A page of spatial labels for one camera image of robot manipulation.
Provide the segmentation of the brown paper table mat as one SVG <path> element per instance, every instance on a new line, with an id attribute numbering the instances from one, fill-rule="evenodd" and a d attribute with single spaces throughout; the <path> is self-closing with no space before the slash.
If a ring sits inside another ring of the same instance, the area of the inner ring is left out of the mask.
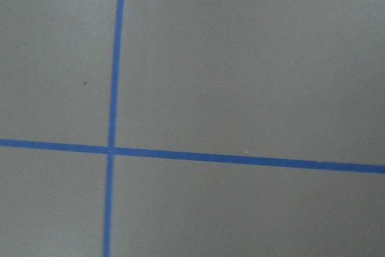
<path id="1" fill-rule="evenodd" d="M 117 0 L 1 0 L 1 139 L 106 146 Z M 384 0 L 125 0 L 117 147 L 384 166 Z M 1 146 L 1 255 L 102 256 L 106 156 Z M 384 174 L 115 156 L 110 256 L 383 256 Z"/>

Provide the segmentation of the blue tape grid lines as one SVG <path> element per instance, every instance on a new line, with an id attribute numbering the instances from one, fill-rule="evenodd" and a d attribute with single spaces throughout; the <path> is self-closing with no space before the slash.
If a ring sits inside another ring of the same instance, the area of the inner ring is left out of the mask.
<path id="1" fill-rule="evenodd" d="M 106 146 L 89 144 L 53 143 L 46 141 L 1 139 L 2 147 L 22 149 L 57 150 L 61 152 L 93 153 L 106 156 L 105 193 L 103 209 L 102 256 L 111 254 L 112 200 L 114 189 L 115 156 L 134 156 L 142 158 L 176 159 L 207 163 L 244 164 L 253 166 L 310 169 L 333 172 L 354 172 L 384 174 L 383 165 L 319 162 L 300 159 L 266 158 L 247 155 L 223 155 L 214 153 L 179 152 L 172 150 L 135 149 L 116 146 L 117 98 L 119 92 L 120 51 L 122 39 L 123 10 L 125 0 L 117 0 L 114 43 L 112 49 L 111 85 L 109 93 L 108 141 Z"/>

